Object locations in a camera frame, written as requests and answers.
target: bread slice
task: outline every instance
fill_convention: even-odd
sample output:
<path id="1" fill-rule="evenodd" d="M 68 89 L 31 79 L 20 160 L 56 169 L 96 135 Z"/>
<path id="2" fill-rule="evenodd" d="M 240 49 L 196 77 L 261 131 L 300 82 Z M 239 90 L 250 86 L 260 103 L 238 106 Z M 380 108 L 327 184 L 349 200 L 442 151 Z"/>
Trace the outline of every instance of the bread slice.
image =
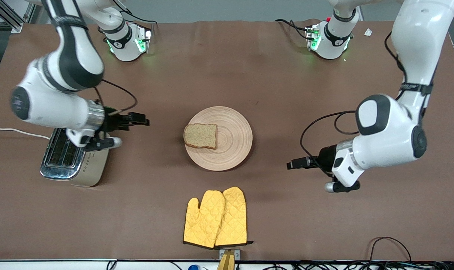
<path id="1" fill-rule="evenodd" d="M 188 124 L 184 129 L 184 142 L 194 148 L 217 149 L 217 125 Z"/>

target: wooden plate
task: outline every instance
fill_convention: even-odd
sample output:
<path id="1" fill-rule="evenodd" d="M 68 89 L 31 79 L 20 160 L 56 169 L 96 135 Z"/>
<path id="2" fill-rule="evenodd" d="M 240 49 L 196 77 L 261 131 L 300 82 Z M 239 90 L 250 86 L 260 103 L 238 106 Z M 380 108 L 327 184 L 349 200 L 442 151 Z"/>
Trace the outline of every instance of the wooden plate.
<path id="1" fill-rule="evenodd" d="M 185 145 L 190 158 L 210 171 L 225 171 L 240 164 L 252 147 L 252 129 L 234 109 L 213 106 L 197 113 L 189 124 L 217 124 L 217 149 L 197 149 Z"/>

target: oven mitt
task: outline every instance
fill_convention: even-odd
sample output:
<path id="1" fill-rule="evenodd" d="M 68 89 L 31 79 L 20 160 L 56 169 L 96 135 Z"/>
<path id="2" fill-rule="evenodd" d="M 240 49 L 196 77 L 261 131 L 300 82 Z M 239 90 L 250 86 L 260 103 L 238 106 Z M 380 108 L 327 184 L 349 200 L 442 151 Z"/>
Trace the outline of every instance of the oven mitt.
<path id="1" fill-rule="evenodd" d="M 225 199 L 220 191 L 207 190 L 200 207 L 197 198 L 191 198 L 185 217 L 184 244 L 212 249 L 220 229 Z"/>
<path id="2" fill-rule="evenodd" d="M 236 186 L 223 192 L 225 210 L 220 231 L 215 240 L 215 249 L 252 244 L 247 241 L 247 211 L 244 193 Z"/>

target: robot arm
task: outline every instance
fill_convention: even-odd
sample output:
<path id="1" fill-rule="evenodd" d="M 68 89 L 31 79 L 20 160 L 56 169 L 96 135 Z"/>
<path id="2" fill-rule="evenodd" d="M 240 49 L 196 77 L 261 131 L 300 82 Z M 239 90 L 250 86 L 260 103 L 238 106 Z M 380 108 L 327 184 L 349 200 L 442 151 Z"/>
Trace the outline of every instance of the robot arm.
<path id="1" fill-rule="evenodd" d="M 289 168 L 318 164 L 334 176 L 325 186 L 328 192 L 348 192 L 360 188 L 357 179 L 369 168 L 422 157 L 427 147 L 422 118 L 453 16 L 454 0 L 405 0 L 392 31 L 406 74 L 397 99 L 385 94 L 367 97 L 355 113 L 359 136 L 325 147 L 318 157 L 293 160 Z"/>
<path id="2" fill-rule="evenodd" d="M 108 115 L 111 108 L 79 97 L 76 92 L 95 87 L 103 76 L 102 59 L 88 35 L 75 0 L 42 0 L 60 37 L 59 47 L 33 60 L 11 96 L 11 109 L 28 123 L 67 128 L 77 147 L 101 150 L 118 147 L 120 138 L 100 138 L 99 132 L 148 125 L 145 115 Z"/>
<path id="3" fill-rule="evenodd" d="M 45 6 L 44 1 L 27 0 Z M 151 31 L 133 22 L 126 22 L 122 14 L 113 8 L 120 0 L 78 0 L 78 9 L 83 16 L 93 20 L 107 37 L 110 51 L 117 59 L 129 62 L 145 53 L 150 42 Z"/>
<path id="4" fill-rule="evenodd" d="M 323 21 L 307 29 L 310 50 L 325 59 L 338 58 L 347 49 L 350 34 L 358 22 L 359 15 L 355 9 L 361 5 L 377 3 L 381 0 L 328 0 L 333 7 L 329 21 Z"/>

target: table surface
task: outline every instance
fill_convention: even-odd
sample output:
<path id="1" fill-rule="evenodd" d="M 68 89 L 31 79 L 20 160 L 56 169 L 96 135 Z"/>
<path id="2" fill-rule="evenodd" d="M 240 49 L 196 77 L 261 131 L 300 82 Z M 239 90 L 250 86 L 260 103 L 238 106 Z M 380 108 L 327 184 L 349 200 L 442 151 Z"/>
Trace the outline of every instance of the table surface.
<path id="1" fill-rule="evenodd" d="M 133 111 L 145 113 L 151 126 L 113 133 L 124 144 L 111 150 L 93 188 L 42 178 L 48 141 L 0 132 L 0 258 L 216 258 L 216 251 L 182 244 L 186 205 L 206 190 L 238 186 L 247 202 L 248 239 L 255 241 L 242 248 L 242 259 L 361 260 L 373 238 L 392 236 L 414 260 L 454 260 L 454 50 L 448 37 L 424 118 L 429 149 L 419 161 L 371 169 L 361 176 L 360 190 L 341 194 L 323 190 L 328 179 L 318 169 L 285 166 L 305 156 L 298 141 L 314 119 L 355 109 L 370 94 L 396 96 L 402 74 L 383 46 L 391 26 L 359 22 L 348 50 L 323 60 L 285 24 L 161 24 L 150 53 L 123 63 L 90 25 L 105 79 L 138 97 Z M 370 37 L 363 35 L 367 27 Z M 25 25 L 11 36 L 0 65 L 0 128 L 50 135 L 50 128 L 17 119 L 9 99 L 28 63 L 57 46 L 49 25 Z M 108 106 L 131 103 L 108 84 L 99 89 Z M 184 127 L 211 106 L 239 111 L 253 130 L 251 153 L 230 171 L 206 171 L 184 148 Z M 352 115 L 340 122 L 354 130 Z M 317 153 L 346 138 L 331 119 L 314 125 L 304 142 Z M 407 258 L 385 241 L 374 259 Z"/>

